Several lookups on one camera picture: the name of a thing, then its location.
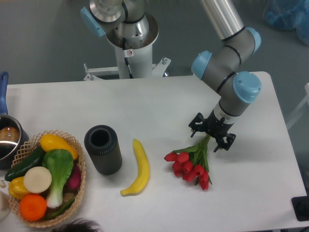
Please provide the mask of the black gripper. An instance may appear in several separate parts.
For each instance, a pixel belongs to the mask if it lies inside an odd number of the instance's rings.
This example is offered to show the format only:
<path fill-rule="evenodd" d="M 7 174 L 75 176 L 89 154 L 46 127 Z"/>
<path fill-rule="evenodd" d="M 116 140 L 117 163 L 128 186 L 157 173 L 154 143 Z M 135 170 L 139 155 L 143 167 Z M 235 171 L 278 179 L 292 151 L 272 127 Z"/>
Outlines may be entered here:
<path fill-rule="evenodd" d="M 206 131 L 217 142 L 214 153 L 219 149 L 228 151 L 236 138 L 235 134 L 228 133 L 234 123 L 235 117 L 221 108 L 214 108 L 206 119 L 202 113 L 198 113 L 188 125 L 192 132 L 190 137 L 193 138 L 196 132 Z"/>

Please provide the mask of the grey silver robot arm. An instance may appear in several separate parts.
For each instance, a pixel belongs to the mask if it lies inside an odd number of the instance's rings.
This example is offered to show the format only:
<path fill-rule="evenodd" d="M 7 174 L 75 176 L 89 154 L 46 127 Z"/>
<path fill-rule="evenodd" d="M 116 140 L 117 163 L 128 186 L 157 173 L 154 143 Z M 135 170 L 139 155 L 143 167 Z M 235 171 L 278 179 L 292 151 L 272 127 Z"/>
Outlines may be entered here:
<path fill-rule="evenodd" d="M 230 0 L 203 0 L 203 9 L 223 42 L 215 54 L 201 52 L 192 73 L 214 90 L 220 100 L 208 117 L 197 114 L 190 122 L 192 132 L 205 132 L 228 150 L 236 136 L 229 133 L 236 119 L 261 91 L 259 78 L 236 69 L 261 44 L 259 33 L 244 26 Z M 114 46 L 121 79 L 155 76 L 152 46 L 158 37 L 157 21 L 144 9 L 142 0 L 92 0 L 80 11 L 83 22 L 96 36 L 105 36 Z"/>

